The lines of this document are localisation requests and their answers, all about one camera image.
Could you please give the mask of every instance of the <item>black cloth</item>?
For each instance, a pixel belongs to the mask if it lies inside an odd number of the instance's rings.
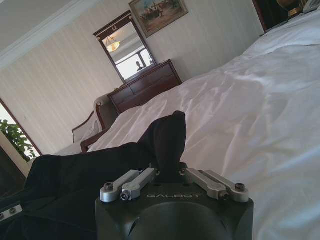
[[[38,157],[23,191],[0,199],[0,209],[20,201],[24,210],[17,219],[0,224],[0,240],[95,240],[95,200],[103,184],[150,164],[160,170],[159,181],[179,181],[186,135],[185,114],[176,111],[154,121],[138,143]]]

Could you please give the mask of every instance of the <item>bed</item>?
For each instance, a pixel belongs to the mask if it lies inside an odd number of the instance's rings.
[[[186,114],[181,161],[247,185],[253,239],[319,239],[320,10],[123,112],[89,152],[137,142],[152,121],[176,110]]]

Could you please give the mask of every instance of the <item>wooden dresser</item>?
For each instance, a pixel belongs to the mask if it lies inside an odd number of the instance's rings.
[[[171,60],[156,65],[108,94],[118,114],[141,106],[178,85],[181,79]]]

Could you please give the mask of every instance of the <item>painting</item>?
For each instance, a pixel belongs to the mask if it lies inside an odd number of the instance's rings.
[[[147,38],[188,13],[183,0],[133,0],[129,5]]]

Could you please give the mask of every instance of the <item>pillow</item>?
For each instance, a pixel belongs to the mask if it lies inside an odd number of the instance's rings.
[[[99,133],[98,120],[95,120],[92,123],[92,126],[83,135],[83,137],[81,139],[81,142],[83,142],[84,140],[87,140],[87,139],[97,135],[98,133]]]

